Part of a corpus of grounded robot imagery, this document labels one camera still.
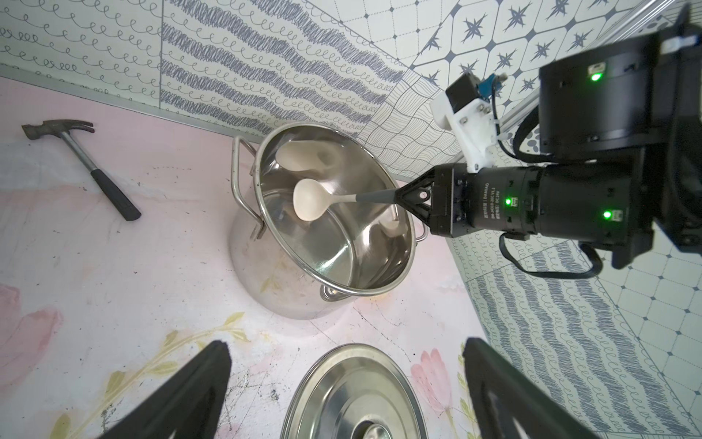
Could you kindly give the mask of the stainless steel pot lid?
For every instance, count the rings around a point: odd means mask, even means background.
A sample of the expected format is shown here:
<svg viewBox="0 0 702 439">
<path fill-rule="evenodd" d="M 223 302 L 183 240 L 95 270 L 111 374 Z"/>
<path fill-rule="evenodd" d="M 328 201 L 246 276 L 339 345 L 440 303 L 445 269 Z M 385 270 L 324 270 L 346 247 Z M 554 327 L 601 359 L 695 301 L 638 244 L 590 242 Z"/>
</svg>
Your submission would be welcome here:
<svg viewBox="0 0 702 439">
<path fill-rule="evenodd" d="M 283 438 L 426 438 L 422 409 L 400 367 L 383 351 L 346 344 L 301 380 Z"/>
</svg>

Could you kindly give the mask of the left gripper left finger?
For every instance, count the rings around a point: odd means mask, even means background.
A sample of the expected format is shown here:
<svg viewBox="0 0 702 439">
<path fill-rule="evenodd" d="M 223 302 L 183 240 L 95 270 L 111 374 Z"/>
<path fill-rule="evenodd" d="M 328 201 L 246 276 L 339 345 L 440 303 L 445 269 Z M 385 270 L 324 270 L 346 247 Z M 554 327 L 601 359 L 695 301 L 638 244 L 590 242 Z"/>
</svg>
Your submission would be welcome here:
<svg viewBox="0 0 702 439">
<path fill-rule="evenodd" d="M 228 345 L 213 341 L 104 438 L 213 438 L 228 389 Z"/>
</svg>

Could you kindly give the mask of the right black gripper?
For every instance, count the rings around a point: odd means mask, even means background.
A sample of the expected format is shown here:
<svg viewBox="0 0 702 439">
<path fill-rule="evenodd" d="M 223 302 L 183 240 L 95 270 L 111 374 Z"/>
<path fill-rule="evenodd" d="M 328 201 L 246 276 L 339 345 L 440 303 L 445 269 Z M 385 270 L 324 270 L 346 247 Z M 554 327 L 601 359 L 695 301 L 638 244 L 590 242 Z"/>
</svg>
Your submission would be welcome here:
<svg viewBox="0 0 702 439">
<path fill-rule="evenodd" d="M 395 203 L 442 237 L 478 230 L 536 234 L 542 174 L 540 166 L 484 168 L 472 174 L 465 164 L 441 165 L 398 188 Z"/>
</svg>

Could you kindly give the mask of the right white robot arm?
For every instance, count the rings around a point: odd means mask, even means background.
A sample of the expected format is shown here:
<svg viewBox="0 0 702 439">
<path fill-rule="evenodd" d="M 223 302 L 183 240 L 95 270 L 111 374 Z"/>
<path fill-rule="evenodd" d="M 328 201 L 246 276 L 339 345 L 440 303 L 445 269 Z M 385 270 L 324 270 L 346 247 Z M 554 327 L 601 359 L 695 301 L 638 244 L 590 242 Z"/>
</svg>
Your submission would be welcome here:
<svg viewBox="0 0 702 439">
<path fill-rule="evenodd" d="M 701 251 L 701 29 L 689 7 L 656 33 L 557 60 L 539 70 L 539 103 L 498 168 L 488 155 L 503 78 L 461 76 L 433 101 L 464 162 L 434 166 L 392 201 L 448 238 L 496 230 L 499 250 L 534 235 L 577 241 L 603 270 L 649 252 L 660 229 L 680 250 Z"/>
</svg>

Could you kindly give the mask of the white spoon grey handle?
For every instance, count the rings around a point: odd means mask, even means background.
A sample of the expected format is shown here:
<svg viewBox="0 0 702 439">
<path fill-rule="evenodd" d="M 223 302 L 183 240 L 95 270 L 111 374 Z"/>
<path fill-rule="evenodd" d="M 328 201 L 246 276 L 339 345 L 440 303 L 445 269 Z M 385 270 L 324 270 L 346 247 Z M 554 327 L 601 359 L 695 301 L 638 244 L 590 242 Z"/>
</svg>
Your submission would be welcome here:
<svg viewBox="0 0 702 439">
<path fill-rule="evenodd" d="M 395 204 L 396 190 L 380 190 L 361 194 L 334 195 L 318 181 L 303 179 L 294 187 L 292 205 L 295 215 L 302 221 L 320 219 L 328 208 L 339 203 Z"/>
</svg>

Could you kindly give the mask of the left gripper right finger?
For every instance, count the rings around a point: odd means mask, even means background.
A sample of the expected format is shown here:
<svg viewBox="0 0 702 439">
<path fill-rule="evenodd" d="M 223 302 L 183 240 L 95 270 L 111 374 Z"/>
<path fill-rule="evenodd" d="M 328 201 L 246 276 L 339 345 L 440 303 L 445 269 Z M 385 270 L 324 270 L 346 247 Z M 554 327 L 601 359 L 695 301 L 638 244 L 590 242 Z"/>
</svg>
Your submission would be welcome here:
<svg viewBox="0 0 702 439">
<path fill-rule="evenodd" d="M 480 338 L 468 338 L 464 372 L 484 438 L 594 438 Z"/>
</svg>

